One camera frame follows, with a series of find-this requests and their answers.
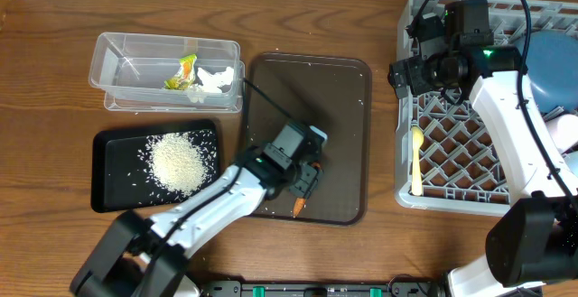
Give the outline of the orange carrot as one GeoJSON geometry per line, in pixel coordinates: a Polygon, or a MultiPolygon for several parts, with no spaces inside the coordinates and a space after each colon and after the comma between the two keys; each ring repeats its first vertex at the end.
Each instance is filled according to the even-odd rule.
{"type": "Polygon", "coordinates": [[[305,164],[301,168],[298,180],[290,187],[290,192],[296,197],[293,218],[296,218],[304,209],[306,201],[317,188],[322,175],[323,170],[319,162],[305,164]]]}

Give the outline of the yellow plastic spoon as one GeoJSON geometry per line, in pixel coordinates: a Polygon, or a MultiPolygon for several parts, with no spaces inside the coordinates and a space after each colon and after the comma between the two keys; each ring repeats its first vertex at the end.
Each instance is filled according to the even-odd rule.
{"type": "Polygon", "coordinates": [[[414,196],[422,196],[423,180],[420,165],[420,148],[424,143],[424,134],[422,130],[414,125],[411,128],[412,134],[412,185],[411,192],[414,196]]]}

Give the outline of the white tissue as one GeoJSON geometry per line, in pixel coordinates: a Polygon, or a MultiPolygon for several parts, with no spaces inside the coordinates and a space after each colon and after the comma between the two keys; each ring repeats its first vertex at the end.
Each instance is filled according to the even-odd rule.
{"type": "Polygon", "coordinates": [[[209,73],[198,67],[196,81],[185,90],[187,98],[192,103],[203,103],[212,94],[224,94],[232,86],[234,69],[226,67],[224,71],[209,73]]]}

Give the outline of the dark blue plate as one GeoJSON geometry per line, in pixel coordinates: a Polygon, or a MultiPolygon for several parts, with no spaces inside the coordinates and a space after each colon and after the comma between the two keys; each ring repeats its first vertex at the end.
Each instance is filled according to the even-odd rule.
{"type": "Polygon", "coordinates": [[[531,34],[527,54],[527,76],[532,93],[524,89],[525,99],[533,98],[545,114],[556,107],[577,109],[577,40],[552,30],[531,34]]]}

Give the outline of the pink white cup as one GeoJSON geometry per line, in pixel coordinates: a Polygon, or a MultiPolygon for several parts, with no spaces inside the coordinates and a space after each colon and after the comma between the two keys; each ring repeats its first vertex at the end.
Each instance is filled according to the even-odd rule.
{"type": "Polygon", "coordinates": [[[545,123],[556,149],[565,153],[577,145],[578,116],[565,114],[545,123]]]}

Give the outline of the yellow green snack wrapper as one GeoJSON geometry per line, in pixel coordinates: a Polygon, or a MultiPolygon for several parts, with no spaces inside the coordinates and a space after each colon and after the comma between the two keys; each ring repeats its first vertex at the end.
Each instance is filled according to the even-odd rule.
{"type": "Polygon", "coordinates": [[[185,90],[193,85],[196,79],[194,65],[197,59],[196,54],[180,58],[180,68],[174,76],[164,82],[164,88],[170,90],[185,90]]]}

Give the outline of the light blue cup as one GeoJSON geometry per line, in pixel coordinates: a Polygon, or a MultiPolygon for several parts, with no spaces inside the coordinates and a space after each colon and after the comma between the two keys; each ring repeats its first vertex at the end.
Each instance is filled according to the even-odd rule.
{"type": "Polygon", "coordinates": [[[564,157],[564,161],[567,164],[567,166],[569,167],[570,171],[578,176],[578,152],[571,152],[568,153],[565,157],[564,157]]]}

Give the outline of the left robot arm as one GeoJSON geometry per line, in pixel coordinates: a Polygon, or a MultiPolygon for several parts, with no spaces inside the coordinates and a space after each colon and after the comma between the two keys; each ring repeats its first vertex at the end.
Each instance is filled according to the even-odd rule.
{"type": "Polygon", "coordinates": [[[315,187],[321,152],[268,145],[245,152],[208,188],[149,218],[118,216],[71,281],[75,296],[197,296],[186,277],[193,255],[222,229],[253,213],[285,188],[315,187]]]}

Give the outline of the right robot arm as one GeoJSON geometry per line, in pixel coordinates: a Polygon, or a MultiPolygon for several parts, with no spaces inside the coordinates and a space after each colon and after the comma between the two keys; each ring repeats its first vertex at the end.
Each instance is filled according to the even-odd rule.
{"type": "Polygon", "coordinates": [[[423,152],[410,114],[416,97],[458,89],[489,134],[506,176],[509,211],[488,233],[483,256],[429,288],[432,296],[504,296],[577,276],[577,178],[547,132],[527,74],[527,52],[498,46],[486,0],[418,10],[406,27],[417,55],[391,64],[399,102],[396,186],[423,187],[423,152]]]}

